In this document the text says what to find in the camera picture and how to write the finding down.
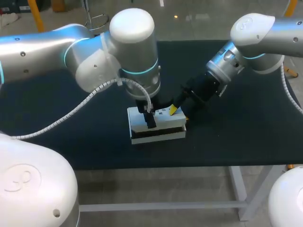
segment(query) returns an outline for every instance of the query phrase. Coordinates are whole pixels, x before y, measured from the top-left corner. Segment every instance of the black table mat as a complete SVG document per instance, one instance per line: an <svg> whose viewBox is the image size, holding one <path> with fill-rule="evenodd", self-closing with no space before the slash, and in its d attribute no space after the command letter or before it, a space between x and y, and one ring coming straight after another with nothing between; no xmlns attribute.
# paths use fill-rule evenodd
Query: black table mat
<svg viewBox="0 0 303 227"><path fill-rule="evenodd" d="M224 44L159 42L161 91L172 96L180 83L204 72ZM5 84L0 130L9 135L35 132L87 95L66 71ZM214 96L199 118L187 124L185 139L131 145L126 111L131 106L135 102L125 89L113 85L69 120L28 141L59 152L74 169L303 163L303 116L288 100L278 70L258 75L245 69L221 98Z"/></svg>

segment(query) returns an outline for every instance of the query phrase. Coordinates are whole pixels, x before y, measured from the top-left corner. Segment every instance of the robotic arm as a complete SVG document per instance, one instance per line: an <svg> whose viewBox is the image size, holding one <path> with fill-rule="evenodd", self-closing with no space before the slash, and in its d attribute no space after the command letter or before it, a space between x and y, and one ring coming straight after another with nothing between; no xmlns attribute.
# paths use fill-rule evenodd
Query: robotic arm
<svg viewBox="0 0 303 227"><path fill-rule="evenodd" d="M301 19L290 17L275 18L257 13L241 17L231 29L231 41L207 63L204 75L187 83L174 99L170 114L190 97L191 108L183 112L191 118L245 67L268 74L283 64L284 55L303 57L302 26Z"/></svg>
<svg viewBox="0 0 303 227"><path fill-rule="evenodd" d="M154 21L142 9L116 14L108 32L94 37L81 25L67 25L54 31L14 35L0 39L0 84L68 69L78 85L92 92L101 84L120 77L139 83L150 98L160 89ZM144 109L142 91L127 84L128 94ZM148 126L155 127L153 118Z"/></svg>

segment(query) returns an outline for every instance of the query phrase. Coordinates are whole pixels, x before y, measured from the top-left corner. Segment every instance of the cable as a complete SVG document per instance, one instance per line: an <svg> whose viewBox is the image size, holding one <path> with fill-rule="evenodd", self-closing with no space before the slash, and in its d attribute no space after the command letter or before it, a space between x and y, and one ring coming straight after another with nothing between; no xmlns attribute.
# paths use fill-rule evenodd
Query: cable
<svg viewBox="0 0 303 227"><path fill-rule="evenodd" d="M283 67L283 64L281 65L280 69L281 69L282 84L283 84L284 91L285 91L287 97L288 97L289 100L292 102L292 104L295 106L295 108L296 108L298 111L300 111L301 114L303 114L303 110L302 110L301 107L294 101L293 97L290 95L290 93L289 93L289 91L288 91L288 88L287 88L287 85L286 85L286 81L285 81L285 74L284 74L284 67Z"/></svg>
<svg viewBox="0 0 303 227"><path fill-rule="evenodd" d="M149 94L147 93L147 91L140 85L138 84L136 81L133 81L131 79L127 79L127 78L120 78L120 80L124 83L131 83L133 84L135 87L139 88L143 93L144 96L146 97L147 100L147 112L150 113L151 109L152 109L152 102L151 102L151 98L149 96ZM111 85L112 83L117 82L117 79L112 79L108 82L105 82L103 84L101 84L99 87L97 87L95 90L93 90L89 96L86 97L86 99L84 99L79 105L77 105L72 111L70 111L68 114L66 114L64 117L60 118L59 120L55 121L54 123L48 125L47 127L28 134L28 135L23 135L23 136L12 136L12 138L17 139L17 140L26 140L29 138L33 138L35 136L41 135L47 131L49 131L50 129L56 127L58 124L61 124L63 121L67 120L68 118L70 118L71 116L73 116L76 112L78 112L86 103L88 103L98 92L100 92L103 88Z"/></svg>

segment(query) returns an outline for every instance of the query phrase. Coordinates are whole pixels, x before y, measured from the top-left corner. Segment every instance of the table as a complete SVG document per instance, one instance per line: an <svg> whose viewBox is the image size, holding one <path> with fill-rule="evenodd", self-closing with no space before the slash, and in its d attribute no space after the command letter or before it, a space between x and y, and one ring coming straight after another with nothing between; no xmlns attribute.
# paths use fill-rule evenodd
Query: table
<svg viewBox="0 0 303 227"><path fill-rule="evenodd" d="M159 42L161 91L172 96L181 83L205 71L226 41ZM62 117L88 94L72 75L57 71L4 85L0 128L9 135L34 132ZM131 145L127 108L135 106L122 87L97 95L71 119L28 140L62 154L74 169L231 166L237 201L81 206L81 211L238 207L248 220L285 164L303 162L303 117L284 93L278 71L246 69L187 124L185 139ZM238 166L267 165L246 197Z"/></svg>

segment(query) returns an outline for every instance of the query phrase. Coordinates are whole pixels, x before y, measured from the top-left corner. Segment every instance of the concrete floor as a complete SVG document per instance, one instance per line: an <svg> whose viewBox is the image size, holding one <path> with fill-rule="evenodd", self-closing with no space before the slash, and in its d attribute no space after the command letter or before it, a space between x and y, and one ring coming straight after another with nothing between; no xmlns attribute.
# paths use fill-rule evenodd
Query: concrete floor
<svg viewBox="0 0 303 227"><path fill-rule="evenodd" d="M89 0L93 16L106 13L112 17L122 9L137 7L154 18L158 40L228 39L233 23L242 15L256 12L282 15L287 0ZM70 11L41 13L46 30L69 23L84 24L80 2L68 2ZM299 1L295 16L302 16ZM36 32L31 14L22 14L15 23L2 28L0 35ZM286 65L300 75L289 81L303 104L303 64L287 57ZM248 191L260 173L261 166L243 167ZM226 167L191 167L161 169L126 169L77 171L81 204L233 200L230 177ZM267 204L250 222L240 223L234 209L222 210L160 210L82 213L81 227L270 227Z"/></svg>

